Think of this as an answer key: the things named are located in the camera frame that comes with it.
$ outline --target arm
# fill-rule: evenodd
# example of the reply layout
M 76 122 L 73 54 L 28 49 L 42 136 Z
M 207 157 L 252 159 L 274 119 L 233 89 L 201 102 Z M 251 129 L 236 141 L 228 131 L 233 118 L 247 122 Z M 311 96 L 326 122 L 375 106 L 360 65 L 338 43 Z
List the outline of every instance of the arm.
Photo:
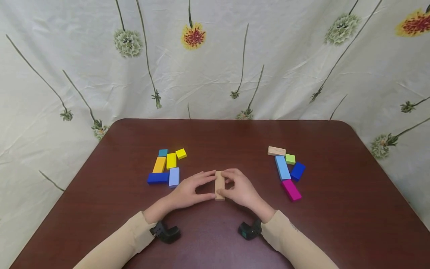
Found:
M 184 179 L 169 195 L 144 212 L 138 212 L 121 228 L 90 251 L 74 269 L 120 269 L 148 246 L 154 236 L 149 231 L 170 211 L 215 199 L 214 193 L 196 194 L 196 188 L 215 180 L 215 171 L 200 172 Z
M 281 211 L 275 211 L 258 195 L 240 170 L 227 169 L 222 172 L 222 176 L 228 178 L 226 183 L 234 182 L 234 187 L 229 190 L 220 189 L 219 194 L 251 209 L 261 219 L 263 237 L 276 251 L 284 255 L 295 269 L 338 269 Z

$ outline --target hand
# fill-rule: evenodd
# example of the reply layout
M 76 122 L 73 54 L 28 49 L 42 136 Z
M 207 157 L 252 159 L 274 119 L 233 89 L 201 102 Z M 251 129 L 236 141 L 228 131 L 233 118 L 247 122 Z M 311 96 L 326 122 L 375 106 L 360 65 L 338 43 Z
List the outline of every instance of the hand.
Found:
M 252 183 L 239 169 L 226 169 L 221 175 L 227 178 L 225 183 L 234 182 L 234 186 L 230 189 L 219 189 L 218 194 L 251 209 L 263 223 L 273 217 L 275 210 L 258 195 Z

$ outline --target rectangular block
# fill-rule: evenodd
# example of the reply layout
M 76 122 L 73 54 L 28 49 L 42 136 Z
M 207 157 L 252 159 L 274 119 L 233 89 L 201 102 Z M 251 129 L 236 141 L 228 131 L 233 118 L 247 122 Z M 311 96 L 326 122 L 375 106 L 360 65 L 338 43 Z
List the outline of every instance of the rectangular block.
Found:
M 152 184 L 162 184 L 169 182 L 169 173 L 151 173 L 148 176 L 147 183 Z
M 170 168 L 176 167 L 176 153 L 167 154 L 167 165 L 166 168 L 169 170 Z
M 158 151 L 158 157 L 167 157 L 167 153 L 169 151 L 167 149 L 161 149 Z
M 285 161 L 287 164 L 295 164 L 295 156 L 291 154 L 285 154 Z
M 166 158 L 165 157 L 157 157 L 155 161 L 153 173 L 162 173 L 164 172 L 164 167 L 166 166 Z
M 215 179 L 215 201 L 223 201 L 225 200 L 225 197 L 222 195 L 219 195 L 216 191 L 218 189 L 224 189 L 225 188 L 225 178 L 221 175 L 221 171 L 215 172 L 216 179 Z
M 294 202 L 301 199 L 301 194 L 298 192 L 291 179 L 282 181 L 282 186 L 284 187 L 291 201 Z
M 275 156 L 276 166 L 278 167 L 279 178 L 281 181 L 291 179 L 290 171 L 288 171 L 287 163 L 284 156 Z
M 179 167 L 169 170 L 169 188 L 176 188 L 179 185 Z
M 286 150 L 284 148 L 275 148 L 275 147 L 269 146 L 269 148 L 267 149 L 267 155 L 272 155 L 272 156 L 282 155 L 282 156 L 285 156 L 285 154 L 286 154 Z
M 295 181 L 299 181 L 303 174 L 304 169 L 305 169 L 304 165 L 302 165 L 301 163 L 296 163 L 295 166 L 293 167 L 293 170 L 291 171 L 291 177 Z
M 187 153 L 185 152 L 185 149 L 180 149 L 176 151 L 176 156 L 178 157 L 178 160 L 181 160 L 187 156 Z

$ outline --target block pile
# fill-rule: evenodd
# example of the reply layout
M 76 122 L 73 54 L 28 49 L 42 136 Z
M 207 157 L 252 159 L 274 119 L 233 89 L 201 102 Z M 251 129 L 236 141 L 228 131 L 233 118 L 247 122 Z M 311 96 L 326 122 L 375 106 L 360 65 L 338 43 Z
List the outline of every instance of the block pile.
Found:
M 169 188 L 176 188 L 179 185 L 179 167 L 176 167 L 176 160 L 181 160 L 186 156 L 187 153 L 183 148 L 174 153 L 169 153 L 167 149 L 159 150 L 154 169 L 149 174 L 147 183 L 149 185 L 168 183 Z
M 287 154 L 283 148 L 275 148 L 269 146 L 267 154 L 275 156 L 276 166 L 278 167 L 279 178 L 281 179 L 282 186 L 284 187 L 288 197 L 291 201 L 301 199 L 301 194 L 298 192 L 296 186 L 291 179 L 299 181 L 305 166 L 301 163 L 296 163 L 295 156 Z M 291 173 L 288 170 L 287 164 L 294 165 Z

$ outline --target long sleeve shirt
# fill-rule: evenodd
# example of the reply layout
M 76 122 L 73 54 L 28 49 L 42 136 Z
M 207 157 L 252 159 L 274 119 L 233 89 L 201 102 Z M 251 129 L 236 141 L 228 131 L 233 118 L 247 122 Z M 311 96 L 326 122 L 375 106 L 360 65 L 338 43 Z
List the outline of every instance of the long sleeve shirt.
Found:
M 74 269 L 121 269 L 134 255 L 148 246 L 154 236 L 143 212 L 131 217 L 121 228 L 90 251 Z M 266 241 L 284 255 L 295 269 L 337 269 L 332 260 L 289 219 L 276 211 L 272 219 L 261 224 Z

